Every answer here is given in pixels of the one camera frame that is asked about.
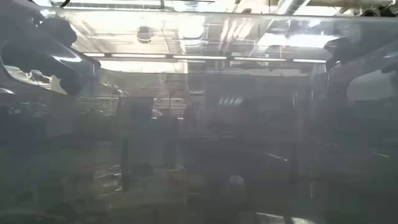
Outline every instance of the glass panel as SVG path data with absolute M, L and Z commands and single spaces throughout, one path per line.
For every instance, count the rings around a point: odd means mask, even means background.
M 396 219 L 395 19 L 3 4 L 0 223 Z

